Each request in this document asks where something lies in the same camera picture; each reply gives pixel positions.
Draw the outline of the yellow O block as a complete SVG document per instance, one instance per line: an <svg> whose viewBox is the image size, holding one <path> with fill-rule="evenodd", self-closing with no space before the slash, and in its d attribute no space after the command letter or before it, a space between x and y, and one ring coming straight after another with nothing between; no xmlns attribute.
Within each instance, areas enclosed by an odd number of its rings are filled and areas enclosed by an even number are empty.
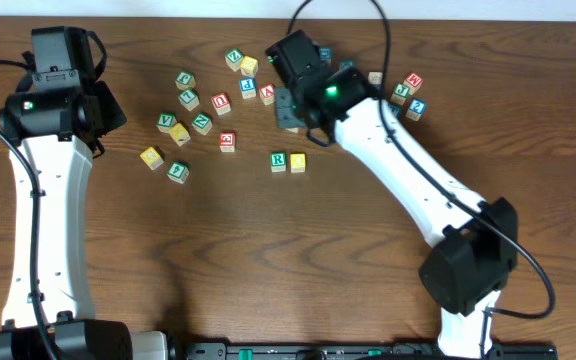
<svg viewBox="0 0 576 360"><path fill-rule="evenodd" d="M290 155L290 168L292 173L303 173L306 171L307 162L304 153L292 153Z"/></svg>

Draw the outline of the green R block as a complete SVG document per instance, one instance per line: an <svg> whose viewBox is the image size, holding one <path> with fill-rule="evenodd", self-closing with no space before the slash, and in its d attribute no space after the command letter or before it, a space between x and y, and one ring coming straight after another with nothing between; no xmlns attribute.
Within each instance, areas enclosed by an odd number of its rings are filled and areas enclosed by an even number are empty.
<svg viewBox="0 0 576 360"><path fill-rule="evenodd" d="M272 172L285 172L287 169L286 153L273 152L270 155L270 164Z"/></svg>

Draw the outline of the yellow G block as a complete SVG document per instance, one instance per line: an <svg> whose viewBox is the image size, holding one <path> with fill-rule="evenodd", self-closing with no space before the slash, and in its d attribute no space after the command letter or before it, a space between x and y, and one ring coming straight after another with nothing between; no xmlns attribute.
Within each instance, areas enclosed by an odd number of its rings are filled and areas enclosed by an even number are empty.
<svg viewBox="0 0 576 360"><path fill-rule="evenodd" d="M164 164L163 153L157 146L148 147L140 154L140 158L151 170L156 170Z"/></svg>

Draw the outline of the green 4 block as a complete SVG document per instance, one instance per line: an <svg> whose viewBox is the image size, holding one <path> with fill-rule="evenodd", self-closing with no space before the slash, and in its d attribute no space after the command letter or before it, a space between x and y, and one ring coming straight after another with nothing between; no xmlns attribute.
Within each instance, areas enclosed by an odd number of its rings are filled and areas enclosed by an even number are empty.
<svg viewBox="0 0 576 360"><path fill-rule="evenodd" d="M167 171L170 180L184 184L189 176L189 168L180 162L173 162Z"/></svg>

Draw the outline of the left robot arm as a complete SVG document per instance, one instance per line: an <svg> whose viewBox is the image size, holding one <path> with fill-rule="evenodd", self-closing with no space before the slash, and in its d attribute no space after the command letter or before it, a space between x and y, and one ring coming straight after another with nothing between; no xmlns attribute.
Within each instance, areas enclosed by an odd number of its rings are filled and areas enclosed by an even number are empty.
<svg viewBox="0 0 576 360"><path fill-rule="evenodd" d="M86 193L102 138L126 122L95 59L98 36L78 27L31 33L25 76L0 110L16 187L13 275L0 359L173 359L162 331L100 320L88 284Z"/></svg>

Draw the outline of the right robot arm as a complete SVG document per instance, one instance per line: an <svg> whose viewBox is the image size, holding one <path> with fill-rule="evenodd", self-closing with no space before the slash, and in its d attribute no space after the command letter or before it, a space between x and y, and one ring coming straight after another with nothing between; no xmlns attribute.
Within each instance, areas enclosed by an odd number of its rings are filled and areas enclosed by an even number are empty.
<svg viewBox="0 0 576 360"><path fill-rule="evenodd" d="M476 359L492 348L485 310L497 302L517 251L498 230L517 234L504 199L487 203L450 175L406 131L378 88L356 68L334 71L296 31L266 50L308 128L359 159L413 219L431 251L419 277L441 308L440 351Z"/></svg>

